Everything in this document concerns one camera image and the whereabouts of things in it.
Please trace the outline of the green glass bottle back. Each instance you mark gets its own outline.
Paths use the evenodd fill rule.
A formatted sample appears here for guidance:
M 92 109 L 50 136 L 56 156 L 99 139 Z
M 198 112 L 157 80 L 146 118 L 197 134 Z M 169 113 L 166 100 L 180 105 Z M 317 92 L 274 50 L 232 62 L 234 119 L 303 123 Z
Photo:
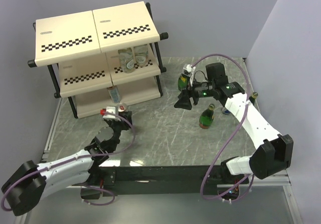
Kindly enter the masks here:
M 190 77 L 187 74 L 181 73 L 179 78 L 178 78 L 178 90 L 183 91 L 184 89 L 187 88 L 188 83 L 190 81 Z

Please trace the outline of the silver energy drink can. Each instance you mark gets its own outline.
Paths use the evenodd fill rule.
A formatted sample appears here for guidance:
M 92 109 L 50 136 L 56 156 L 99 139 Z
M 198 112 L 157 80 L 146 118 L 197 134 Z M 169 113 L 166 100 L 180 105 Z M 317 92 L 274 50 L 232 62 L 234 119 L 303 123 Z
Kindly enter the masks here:
M 114 103 L 120 103 L 121 102 L 121 96 L 120 96 L 120 93 L 118 91 L 117 86 L 108 87 L 107 90 L 108 90 L 108 93 L 110 95 L 111 100 Z
M 117 108 L 118 108 L 118 113 L 123 113 L 123 112 L 128 111 L 128 106 L 125 103 L 119 103 L 117 105 Z

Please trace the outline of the clear soda water bottle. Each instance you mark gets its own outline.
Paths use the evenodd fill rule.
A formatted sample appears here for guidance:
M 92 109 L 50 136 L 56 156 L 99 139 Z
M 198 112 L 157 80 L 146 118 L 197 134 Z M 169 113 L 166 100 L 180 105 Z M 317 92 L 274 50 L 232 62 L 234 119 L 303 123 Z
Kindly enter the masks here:
M 133 52 L 131 48 L 118 50 L 119 63 L 124 73 L 132 73 L 135 70 Z
M 137 65 L 140 67 L 147 66 L 149 61 L 147 44 L 135 46 L 133 50 Z

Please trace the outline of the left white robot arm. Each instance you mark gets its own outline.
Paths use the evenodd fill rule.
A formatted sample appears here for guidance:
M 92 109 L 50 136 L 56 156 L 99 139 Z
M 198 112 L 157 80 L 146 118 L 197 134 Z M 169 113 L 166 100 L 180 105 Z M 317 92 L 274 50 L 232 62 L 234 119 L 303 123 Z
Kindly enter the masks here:
M 121 132 L 134 128 L 131 111 L 114 114 L 104 108 L 101 115 L 107 126 L 84 149 L 52 162 L 23 163 L 1 187 L 1 209 L 20 216 L 32 210 L 41 199 L 70 185 L 96 184 L 100 180 L 100 165 L 119 153 L 116 148 Z

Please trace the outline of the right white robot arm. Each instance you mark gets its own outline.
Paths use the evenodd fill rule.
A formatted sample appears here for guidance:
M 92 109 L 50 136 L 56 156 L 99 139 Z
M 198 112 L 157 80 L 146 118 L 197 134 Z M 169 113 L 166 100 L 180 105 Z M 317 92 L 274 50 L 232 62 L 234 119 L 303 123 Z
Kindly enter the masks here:
M 206 65 L 207 81 L 194 79 L 195 67 L 183 66 L 178 88 L 181 91 L 175 108 L 191 110 L 203 97 L 219 101 L 241 124 L 251 138 L 255 152 L 251 156 L 234 157 L 225 161 L 220 177 L 232 183 L 240 174 L 253 174 L 264 179 L 291 165 L 293 139 L 273 128 L 237 82 L 229 82 L 222 63 Z

